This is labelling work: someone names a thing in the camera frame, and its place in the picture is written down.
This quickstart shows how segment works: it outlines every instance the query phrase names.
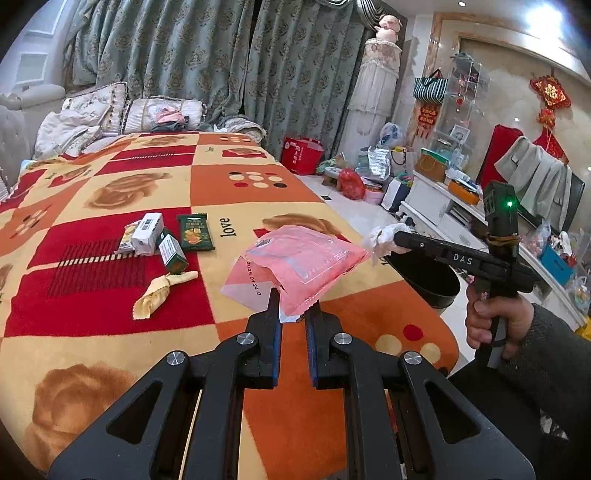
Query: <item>ceiling light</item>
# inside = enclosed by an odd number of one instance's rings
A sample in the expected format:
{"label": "ceiling light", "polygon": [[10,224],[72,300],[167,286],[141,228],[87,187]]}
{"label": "ceiling light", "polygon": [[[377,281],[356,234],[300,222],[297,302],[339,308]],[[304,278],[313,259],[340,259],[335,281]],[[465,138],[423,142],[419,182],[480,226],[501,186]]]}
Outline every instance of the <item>ceiling light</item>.
{"label": "ceiling light", "polygon": [[562,13],[549,4],[535,7],[527,14],[528,31],[531,35],[549,42],[560,38]]}

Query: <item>red plastic bag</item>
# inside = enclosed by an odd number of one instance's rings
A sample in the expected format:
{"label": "red plastic bag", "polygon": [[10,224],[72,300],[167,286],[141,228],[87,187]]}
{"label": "red plastic bag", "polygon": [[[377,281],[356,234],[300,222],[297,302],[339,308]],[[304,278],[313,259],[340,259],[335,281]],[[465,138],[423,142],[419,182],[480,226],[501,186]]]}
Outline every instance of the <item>red plastic bag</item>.
{"label": "red plastic bag", "polygon": [[359,174],[352,168],[344,168],[339,173],[340,192],[351,200],[361,200],[365,195],[365,185]]}

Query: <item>black gripper frame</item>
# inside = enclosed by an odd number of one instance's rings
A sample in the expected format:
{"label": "black gripper frame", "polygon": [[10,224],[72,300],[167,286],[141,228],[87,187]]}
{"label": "black gripper frame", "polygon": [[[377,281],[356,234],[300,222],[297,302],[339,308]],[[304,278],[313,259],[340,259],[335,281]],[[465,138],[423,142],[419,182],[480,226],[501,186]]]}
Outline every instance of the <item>black gripper frame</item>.
{"label": "black gripper frame", "polygon": [[348,480],[401,480],[401,463],[408,480],[535,480],[521,452],[421,355],[377,352],[342,332],[318,302],[306,312],[313,384],[343,389]]}
{"label": "black gripper frame", "polygon": [[244,390],[276,386],[280,342],[273,289],[245,333],[154,365],[55,459],[48,479],[176,480],[189,433],[182,478],[236,479]]}

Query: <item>red shopping bag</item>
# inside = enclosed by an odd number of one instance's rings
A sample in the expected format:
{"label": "red shopping bag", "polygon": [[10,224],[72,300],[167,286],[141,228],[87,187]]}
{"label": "red shopping bag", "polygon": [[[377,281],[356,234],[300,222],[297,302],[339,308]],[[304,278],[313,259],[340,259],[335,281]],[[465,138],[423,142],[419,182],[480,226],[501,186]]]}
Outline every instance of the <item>red shopping bag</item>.
{"label": "red shopping bag", "polygon": [[296,175],[313,175],[323,153],[324,147],[318,140],[286,137],[281,163]]}

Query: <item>plastic bag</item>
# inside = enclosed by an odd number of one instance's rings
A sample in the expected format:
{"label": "plastic bag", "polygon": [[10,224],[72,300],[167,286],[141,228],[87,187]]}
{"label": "plastic bag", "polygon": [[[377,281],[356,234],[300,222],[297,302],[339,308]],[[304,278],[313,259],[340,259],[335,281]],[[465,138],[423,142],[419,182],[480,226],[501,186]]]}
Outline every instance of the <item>plastic bag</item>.
{"label": "plastic bag", "polygon": [[355,170],[344,168],[339,173],[340,192],[351,200],[361,200],[365,196],[365,185]]}
{"label": "plastic bag", "polygon": [[552,230],[550,229],[550,222],[544,220],[539,227],[535,229],[534,233],[526,237],[525,247],[536,257],[539,257],[544,251],[551,234]]}
{"label": "plastic bag", "polygon": [[274,286],[280,292],[280,320],[296,321],[341,275],[369,255],[344,240],[284,225],[263,235],[238,258],[221,292],[261,312],[267,309]]}
{"label": "plastic bag", "polygon": [[396,124],[387,123],[379,132],[379,148],[394,148],[402,143],[402,132]]}
{"label": "plastic bag", "polygon": [[591,293],[587,287],[587,277],[576,277],[568,285],[566,291],[577,309],[587,315],[591,304]]}

